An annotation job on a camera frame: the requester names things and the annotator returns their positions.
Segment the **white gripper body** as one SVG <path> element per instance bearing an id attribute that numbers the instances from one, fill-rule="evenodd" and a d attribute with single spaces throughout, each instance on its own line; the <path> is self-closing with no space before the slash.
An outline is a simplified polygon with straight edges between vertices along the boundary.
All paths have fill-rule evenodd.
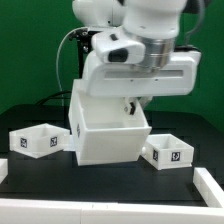
<path id="1" fill-rule="evenodd" d="M 186 95 L 194 88 L 201 52 L 173 43 L 134 37 L 124 30 L 97 33 L 80 88 L 94 97 Z"/>

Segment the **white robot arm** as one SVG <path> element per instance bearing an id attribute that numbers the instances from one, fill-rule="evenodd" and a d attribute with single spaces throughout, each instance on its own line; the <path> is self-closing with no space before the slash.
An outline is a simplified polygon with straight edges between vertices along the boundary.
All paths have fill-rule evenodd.
<path id="1" fill-rule="evenodd" d="M 78 92 L 103 102 L 124 101 L 133 115 L 154 96 L 187 95 L 201 52 L 176 46 L 189 0 L 73 0 L 75 16 L 92 35 Z"/>

